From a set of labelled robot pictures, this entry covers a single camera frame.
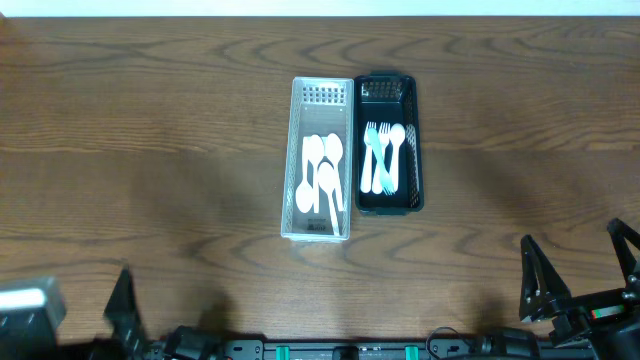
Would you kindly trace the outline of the white spoon lowest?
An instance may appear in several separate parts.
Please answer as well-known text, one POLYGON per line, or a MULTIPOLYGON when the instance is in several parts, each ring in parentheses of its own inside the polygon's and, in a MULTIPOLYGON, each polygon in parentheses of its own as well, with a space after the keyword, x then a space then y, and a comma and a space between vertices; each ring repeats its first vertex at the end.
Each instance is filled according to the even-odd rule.
POLYGON ((302 168, 302 179, 298 187, 296 188, 296 205, 301 213, 308 213, 313 204, 313 188, 308 181, 308 154, 307 154, 307 142, 308 138, 304 137, 302 139, 302 150, 301 150, 301 168, 302 168))

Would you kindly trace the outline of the mint green plastic fork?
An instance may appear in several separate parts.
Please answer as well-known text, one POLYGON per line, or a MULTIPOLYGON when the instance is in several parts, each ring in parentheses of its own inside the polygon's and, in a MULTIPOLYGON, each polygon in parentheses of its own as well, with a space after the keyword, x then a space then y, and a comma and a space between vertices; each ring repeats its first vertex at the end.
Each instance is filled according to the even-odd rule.
POLYGON ((386 146, 381 144, 382 138, 389 138, 389 135, 389 123, 381 123, 378 129, 376 129, 375 127, 369 127, 367 129, 369 143, 376 158, 376 169, 374 170, 373 182, 377 183, 378 186, 373 186, 373 189, 382 191, 387 196, 393 195, 395 193, 391 175, 387 171, 385 164, 386 146))

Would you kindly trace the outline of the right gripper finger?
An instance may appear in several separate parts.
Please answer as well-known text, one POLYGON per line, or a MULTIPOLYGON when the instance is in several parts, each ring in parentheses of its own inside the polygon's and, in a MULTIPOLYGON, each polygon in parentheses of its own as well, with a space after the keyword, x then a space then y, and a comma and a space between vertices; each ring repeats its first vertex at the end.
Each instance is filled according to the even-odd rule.
POLYGON ((564 311, 570 290, 531 235, 521 239, 521 258, 520 320, 532 323, 564 311))
POLYGON ((612 219, 607 231, 616 252, 622 274, 627 285, 639 280, 639 260, 632 254, 630 246, 639 248, 639 233, 619 218, 612 219))

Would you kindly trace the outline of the white plastic fork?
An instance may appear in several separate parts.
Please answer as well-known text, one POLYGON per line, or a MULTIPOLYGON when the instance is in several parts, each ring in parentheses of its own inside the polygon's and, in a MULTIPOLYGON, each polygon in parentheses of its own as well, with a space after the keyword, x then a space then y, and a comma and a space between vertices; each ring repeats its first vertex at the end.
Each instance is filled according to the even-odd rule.
POLYGON ((372 146, 369 136, 369 129, 376 128, 374 122, 368 122, 364 131, 364 144, 365 144, 365 157, 361 173, 360 191, 362 193, 369 193, 372 188, 372 146))
POLYGON ((376 160, 376 168, 373 175, 373 192, 375 194, 384 193, 385 195, 391 195, 390 179, 384 180, 380 168, 386 169, 385 156, 386 148, 389 145, 389 132, 391 125, 389 123, 381 123, 378 129, 378 138, 381 150, 381 160, 376 160))

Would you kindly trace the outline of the white thick plastic spoon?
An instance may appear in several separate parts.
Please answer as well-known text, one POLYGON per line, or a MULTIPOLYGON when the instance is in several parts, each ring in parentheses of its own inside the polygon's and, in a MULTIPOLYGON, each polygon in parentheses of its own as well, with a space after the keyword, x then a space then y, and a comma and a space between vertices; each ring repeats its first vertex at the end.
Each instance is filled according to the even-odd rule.
POLYGON ((404 126, 400 123, 394 124, 389 132, 389 139, 392 145, 390 175, 394 191, 397 191, 399 187, 399 152, 405 138, 404 126))

